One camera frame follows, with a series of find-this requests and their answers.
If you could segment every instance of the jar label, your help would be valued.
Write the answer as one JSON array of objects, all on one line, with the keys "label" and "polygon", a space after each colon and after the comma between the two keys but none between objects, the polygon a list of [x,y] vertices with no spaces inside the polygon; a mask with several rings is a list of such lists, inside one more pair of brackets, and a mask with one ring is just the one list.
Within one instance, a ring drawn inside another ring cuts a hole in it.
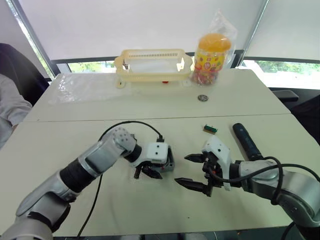
[{"label": "jar label", "polygon": [[216,73],[222,69],[224,62],[224,52],[208,52],[207,54],[197,52],[194,68],[204,72]]}]

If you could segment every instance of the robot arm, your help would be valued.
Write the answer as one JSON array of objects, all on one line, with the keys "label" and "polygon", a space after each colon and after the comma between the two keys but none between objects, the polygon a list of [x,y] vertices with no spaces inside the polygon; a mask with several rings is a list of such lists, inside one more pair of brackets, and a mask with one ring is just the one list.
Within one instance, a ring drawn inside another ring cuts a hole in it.
[{"label": "robot arm", "polygon": [[165,164],[167,156],[168,144],[149,143],[142,149],[127,130],[114,128],[31,192],[18,207],[15,223],[0,239],[51,240],[52,232],[59,229],[68,216],[70,203],[117,159],[123,157],[136,167],[144,162]]},{"label": "robot arm", "polygon": [[[246,192],[271,200],[278,185],[279,170],[274,162],[256,160],[233,163],[230,149],[217,136],[212,136],[206,142],[202,154],[190,154],[185,159],[203,163],[202,170],[205,172],[204,177],[208,180],[208,184],[183,177],[176,178],[175,181],[187,189],[202,192],[208,197],[211,197],[213,187],[224,186],[227,191],[230,191],[231,187],[242,188]],[[242,181],[221,180],[237,179],[271,166],[274,168]],[[296,223],[306,239],[320,239],[319,196],[320,183],[316,179],[298,172],[283,170],[282,188],[276,202]]]}]

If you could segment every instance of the cream plastic basket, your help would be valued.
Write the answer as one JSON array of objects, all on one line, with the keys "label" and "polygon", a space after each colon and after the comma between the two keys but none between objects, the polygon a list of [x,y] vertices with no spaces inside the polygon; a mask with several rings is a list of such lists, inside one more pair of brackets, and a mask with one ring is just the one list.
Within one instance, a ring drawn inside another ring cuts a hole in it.
[{"label": "cream plastic basket", "polygon": [[[178,70],[182,59],[184,66]],[[124,82],[183,81],[190,75],[192,63],[182,49],[128,49],[114,60],[116,73]]]}]

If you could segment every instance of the office chair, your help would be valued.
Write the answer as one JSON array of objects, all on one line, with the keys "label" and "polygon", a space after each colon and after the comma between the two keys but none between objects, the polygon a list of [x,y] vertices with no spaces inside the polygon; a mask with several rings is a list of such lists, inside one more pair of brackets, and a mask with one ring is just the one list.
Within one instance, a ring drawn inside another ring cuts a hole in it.
[{"label": "office chair", "polygon": [[320,145],[320,90],[269,87]]},{"label": "office chair", "polygon": [[0,43],[0,74],[15,83],[19,93],[34,106],[49,86],[35,65],[9,44]]}]

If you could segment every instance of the black tool handle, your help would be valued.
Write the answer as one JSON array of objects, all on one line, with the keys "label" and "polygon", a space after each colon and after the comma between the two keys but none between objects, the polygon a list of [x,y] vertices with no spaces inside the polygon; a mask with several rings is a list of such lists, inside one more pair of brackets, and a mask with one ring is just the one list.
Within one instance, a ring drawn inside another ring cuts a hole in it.
[{"label": "black tool handle", "polygon": [[250,137],[248,131],[241,123],[236,123],[232,126],[236,137],[239,139],[249,161],[263,159],[261,152]]}]

